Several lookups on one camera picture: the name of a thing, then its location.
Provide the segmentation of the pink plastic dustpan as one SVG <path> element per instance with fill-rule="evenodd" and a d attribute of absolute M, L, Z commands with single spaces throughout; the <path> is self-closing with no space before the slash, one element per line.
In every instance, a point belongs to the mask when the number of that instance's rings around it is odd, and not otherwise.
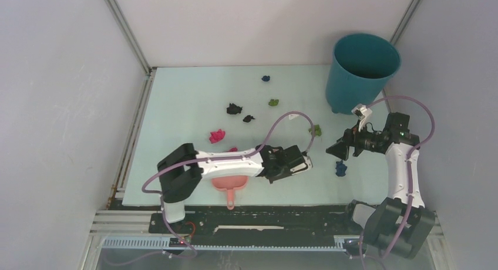
<path fill-rule="evenodd" d="M 233 210 L 235 207 L 235 192 L 243 189 L 247 185 L 248 179 L 249 177 L 244 175 L 217 177 L 211 179 L 211 184 L 217 191 L 226 194 L 226 207 L 228 210 Z"/>

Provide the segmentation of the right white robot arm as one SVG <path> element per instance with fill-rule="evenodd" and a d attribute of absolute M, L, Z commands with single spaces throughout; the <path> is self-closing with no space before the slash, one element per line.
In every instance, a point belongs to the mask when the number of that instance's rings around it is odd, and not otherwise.
<path fill-rule="evenodd" d="M 343 229 L 364 231 L 363 242 L 386 253 L 412 259 L 435 224 L 435 215 L 425 207 L 418 185 L 419 136 L 408 128 L 409 115 L 390 113 L 383 130 L 369 131 L 371 111 L 355 110 L 358 121 L 326 152 L 342 161 L 363 151 L 383 154 L 388 165 L 388 195 L 376 207 L 353 200 L 341 218 Z"/>

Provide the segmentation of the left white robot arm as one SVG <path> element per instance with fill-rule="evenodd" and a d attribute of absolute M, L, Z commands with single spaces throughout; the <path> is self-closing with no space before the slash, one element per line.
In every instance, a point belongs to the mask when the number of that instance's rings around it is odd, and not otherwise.
<path fill-rule="evenodd" d="M 270 183 L 312 169 L 308 153 L 260 144 L 245 151 L 208 153 L 185 143 L 157 163 L 163 203 L 163 225 L 180 232 L 186 224 L 185 201 L 203 179 L 264 177 Z"/>

